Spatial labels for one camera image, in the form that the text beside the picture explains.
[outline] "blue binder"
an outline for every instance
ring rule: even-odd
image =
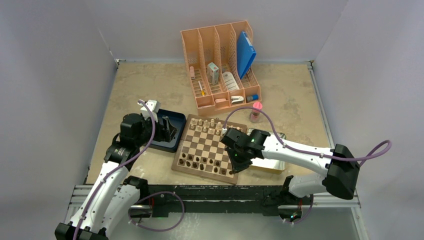
[[[245,76],[255,57],[255,48],[249,40],[247,33],[242,31],[237,40],[237,71],[240,79]]]

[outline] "pink cap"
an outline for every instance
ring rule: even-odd
[[[253,103],[253,107],[255,108],[255,109],[259,109],[259,110],[262,110],[262,103],[260,103],[260,102],[255,102],[255,103]]]

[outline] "pink bottle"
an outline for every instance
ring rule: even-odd
[[[254,104],[253,104],[253,107],[255,108],[255,109],[259,109],[259,110],[262,110],[262,103],[260,103],[260,102],[255,102]],[[261,114],[259,111],[256,111],[256,110],[253,110],[252,109],[252,112],[250,113],[250,121],[252,122],[252,123],[256,123],[258,120],[259,120],[259,114]]]

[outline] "gray wall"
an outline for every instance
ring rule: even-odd
[[[87,174],[114,60],[82,0],[0,1],[0,238],[54,238]]]
[[[257,61],[317,57],[347,0],[86,0],[115,58],[182,61],[181,30],[248,20]]]
[[[315,74],[335,142],[363,156],[357,189],[372,240],[423,239],[424,2],[350,0]]]

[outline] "yellow pen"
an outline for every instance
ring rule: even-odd
[[[202,84],[200,83],[200,81],[198,81],[198,82],[199,82],[199,86],[200,86],[200,90],[201,90],[201,95],[205,96],[205,92],[203,91]]]

